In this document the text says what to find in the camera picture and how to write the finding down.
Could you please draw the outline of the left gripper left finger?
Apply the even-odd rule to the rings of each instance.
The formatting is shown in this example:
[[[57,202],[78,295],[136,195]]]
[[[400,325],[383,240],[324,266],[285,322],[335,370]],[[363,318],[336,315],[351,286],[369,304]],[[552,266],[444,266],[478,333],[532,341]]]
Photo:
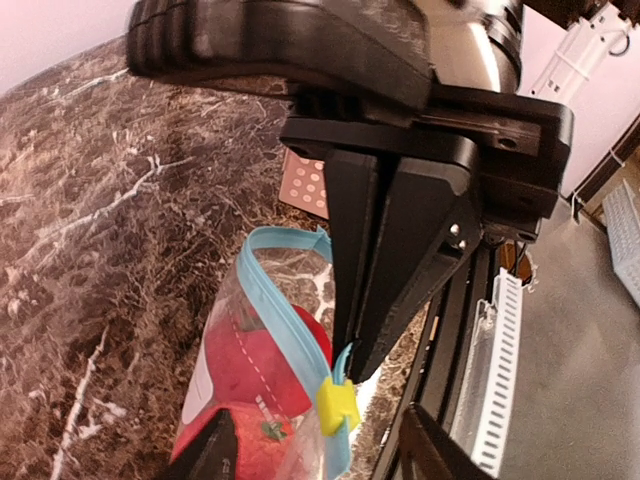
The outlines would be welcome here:
[[[159,473],[159,480],[234,480],[237,460],[235,423],[229,409],[220,409]]]

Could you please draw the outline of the red tomato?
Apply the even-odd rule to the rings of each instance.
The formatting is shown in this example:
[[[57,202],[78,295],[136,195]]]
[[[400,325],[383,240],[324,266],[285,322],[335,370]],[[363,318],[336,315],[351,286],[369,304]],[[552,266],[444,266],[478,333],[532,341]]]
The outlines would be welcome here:
[[[245,330],[243,316],[220,307],[205,329],[194,371],[197,398],[266,407],[294,418],[311,400],[266,328]]]

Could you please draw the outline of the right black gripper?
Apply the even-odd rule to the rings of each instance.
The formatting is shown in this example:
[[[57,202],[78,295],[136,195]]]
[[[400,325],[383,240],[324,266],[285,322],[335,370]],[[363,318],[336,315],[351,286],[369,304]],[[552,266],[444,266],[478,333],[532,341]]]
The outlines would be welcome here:
[[[372,376],[478,243],[477,180],[485,232],[537,240],[559,199],[573,130],[563,104],[445,85],[432,88],[407,127],[302,107],[289,114],[282,143],[301,157],[327,159],[333,346],[342,350],[357,334],[355,382]],[[387,193],[384,166],[372,155],[403,157]]]

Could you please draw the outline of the clear zip bag blue zipper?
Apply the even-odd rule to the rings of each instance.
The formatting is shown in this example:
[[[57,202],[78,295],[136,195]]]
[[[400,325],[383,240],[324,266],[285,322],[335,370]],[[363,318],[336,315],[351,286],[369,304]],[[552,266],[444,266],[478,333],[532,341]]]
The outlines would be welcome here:
[[[253,230],[206,321],[166,479],[338,479],[360,422],[350,353],[312,315],[329,235]]]

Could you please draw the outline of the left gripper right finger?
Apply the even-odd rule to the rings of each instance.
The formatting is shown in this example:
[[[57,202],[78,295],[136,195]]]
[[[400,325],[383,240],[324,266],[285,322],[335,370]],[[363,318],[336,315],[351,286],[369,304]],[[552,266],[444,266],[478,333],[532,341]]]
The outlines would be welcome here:
[[[403,413],[398,451],[402,479],[492,479],[418,404],[410,404]]]

